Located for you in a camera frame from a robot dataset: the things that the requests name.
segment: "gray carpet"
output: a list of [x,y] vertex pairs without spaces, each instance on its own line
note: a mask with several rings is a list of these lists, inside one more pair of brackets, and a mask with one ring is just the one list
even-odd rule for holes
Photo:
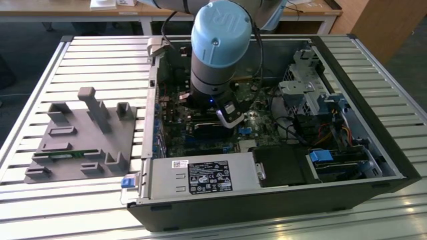
[[[3,102],[0,146],[34,91],[62,36],[78,35],[70,23],[54,23],[53,26],[55,31],[47,32],[42,23],[0,23],[0,55],[18,78],[14,86],[0,90],[0,101]],[[131,24],[121,23],[117,29],[109,23],[105,34],[109,36],[133,35]],[[427,110],[427,18],[420,24],[414,35],[408,39],[386,68]]]

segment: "barcode sticker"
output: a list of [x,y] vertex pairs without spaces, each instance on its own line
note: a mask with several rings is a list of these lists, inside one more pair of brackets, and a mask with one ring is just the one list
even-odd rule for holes
[[187,168],[187,166],[189,166],[189,160],[173,161],[173,168],[174,169]]
[[119,15],[138,15],[139,13],[135,11],[121,11]]

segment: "aluminum slotted table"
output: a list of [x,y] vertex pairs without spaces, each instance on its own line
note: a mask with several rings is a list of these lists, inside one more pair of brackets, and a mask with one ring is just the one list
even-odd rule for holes
[[[322,36],[420,174],[427,176],[427,115],[358,39]],[[142,168],[150,77],[146,36],[65,37],[0,150],[2,239],[418,239],[427,233],[427,180],[354,209],[281,219],[149,232],[126,209],[122,177],[25,184],[46,132],[50,103],[73,109],[81,87],[94,87],[107,107],[138,107],[131,172]],[[326,75],[338,92],[332,75]]]

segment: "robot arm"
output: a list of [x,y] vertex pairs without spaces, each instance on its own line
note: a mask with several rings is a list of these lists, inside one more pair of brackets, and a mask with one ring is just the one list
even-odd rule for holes
[[241,5],[262,30],[274,30],[278,26],[287,0],[138,0],[159,9],[198,15],[210,2],[227,1]]
[[273,30],[281,20],[287,0],[139,0],[158,8],[195,15],[191,32],[190,94],[207,108],[215,102],[217,115],[227,128],[234,128],[250,110],[230,90],[237,63],[251,42],[253,23]]

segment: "blue latch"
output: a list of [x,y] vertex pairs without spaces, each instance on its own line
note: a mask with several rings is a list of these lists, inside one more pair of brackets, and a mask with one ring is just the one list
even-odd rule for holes
[[328,162],[334,161],[330,150],[316,150],[310,153],[313,162]]
[[253,133],[253,128],[251,127],[239,127],[239,134],[251,134]]
[[122,179],[122,188],[123,189],[135,188],[135,177]]

